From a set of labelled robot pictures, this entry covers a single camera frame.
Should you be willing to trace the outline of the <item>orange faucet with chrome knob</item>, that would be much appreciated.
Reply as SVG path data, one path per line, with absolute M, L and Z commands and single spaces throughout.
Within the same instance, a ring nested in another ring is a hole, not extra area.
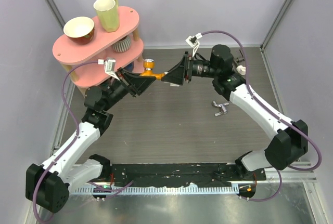
M 168 74 L 168 72 L 155 74 L 153 69 L 155 67 L 155 61 L 153 59 L 144 59 L 143 60 L 143 73 L 140 74 L 140 76 L 149 76 L 154 77 L 157 80 L 162 80 L 162 78 Z

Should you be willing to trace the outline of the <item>dark faucet with white elbow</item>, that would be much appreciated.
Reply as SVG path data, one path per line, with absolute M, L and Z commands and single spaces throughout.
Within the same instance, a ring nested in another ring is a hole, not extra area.
M 242 63 L 245 62 L 245 57 L 243 52 L 241 51 L 241 49 L 239 50 L 240 55 L 237 57 L 234 57 L 234 67 L 237 71 L 238 74 L 240 74 L 241 76 L 245 76 L 246 75 L 246 66 L 243 65 Z

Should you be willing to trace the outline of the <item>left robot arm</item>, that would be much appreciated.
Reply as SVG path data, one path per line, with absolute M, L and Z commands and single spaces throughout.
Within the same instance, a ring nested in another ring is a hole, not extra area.
M 74 179 L 69 174 L 83 152 L 109 127 L 113 115 L 107 111 L 127 94 L 141 95 L 154 81 L 154 76 L 142 76 L 123 68 L 107 85 L 91 86 L 86 90 L 86 112 L 65 144 L 41 165 L 31 164 L 25 176 L 25 196 L 33 204 L 55 214 L 65 205 Z

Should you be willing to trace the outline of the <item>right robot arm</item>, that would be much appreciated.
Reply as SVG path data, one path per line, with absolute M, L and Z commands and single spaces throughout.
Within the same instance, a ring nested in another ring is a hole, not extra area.
M 267 148 L 250 151 L 235 161 L 235 174 L 239 179 L 246 180 L 261 168 L 283 170 L 308 152 L 307 124 L 285 117 L 266 101 L 259 103 L 260 97 L 234 71 L 234 57 L 229 47 L 215 45 L 209 60 L 197 59 L 197 56 L 184 53 L 182 60 L 161 80 L 183 85 L 193 76 L 212 78 L 215 91 L 246 112 L 271 139 Z

